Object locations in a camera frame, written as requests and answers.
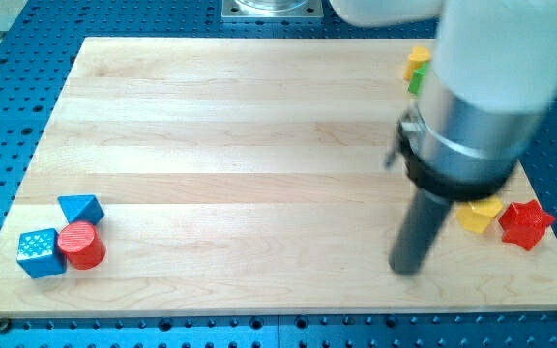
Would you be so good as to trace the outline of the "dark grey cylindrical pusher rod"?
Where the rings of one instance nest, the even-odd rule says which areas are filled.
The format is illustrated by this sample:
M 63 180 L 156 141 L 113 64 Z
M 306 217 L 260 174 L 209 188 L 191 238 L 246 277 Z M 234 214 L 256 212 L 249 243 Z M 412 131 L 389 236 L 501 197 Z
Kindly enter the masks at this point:
M 420 271 L 452 206 L 451 200 L 417 190 L 390 252 L 389 265 L 396 274 Z

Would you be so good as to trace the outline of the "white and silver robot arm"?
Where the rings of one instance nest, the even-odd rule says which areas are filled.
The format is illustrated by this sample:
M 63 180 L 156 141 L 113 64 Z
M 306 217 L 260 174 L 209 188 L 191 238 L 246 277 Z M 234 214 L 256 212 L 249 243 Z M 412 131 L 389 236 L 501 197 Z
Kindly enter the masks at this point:
M 420 94 L 399 119 L 388 160 L 403 157 L 417 193 L 390 252 L 416 274 L 456 201 L 505 184 L 557 95 L 557 0 L 333 0 L 346 22 L 381 27 L 437 17 Z

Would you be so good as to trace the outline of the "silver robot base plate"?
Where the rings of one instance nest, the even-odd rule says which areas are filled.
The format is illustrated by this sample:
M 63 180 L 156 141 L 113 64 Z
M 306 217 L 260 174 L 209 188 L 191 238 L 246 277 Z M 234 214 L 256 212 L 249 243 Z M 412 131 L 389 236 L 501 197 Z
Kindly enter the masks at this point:
M 223 19 L 321 18 L 321 0 L 222 0 Z

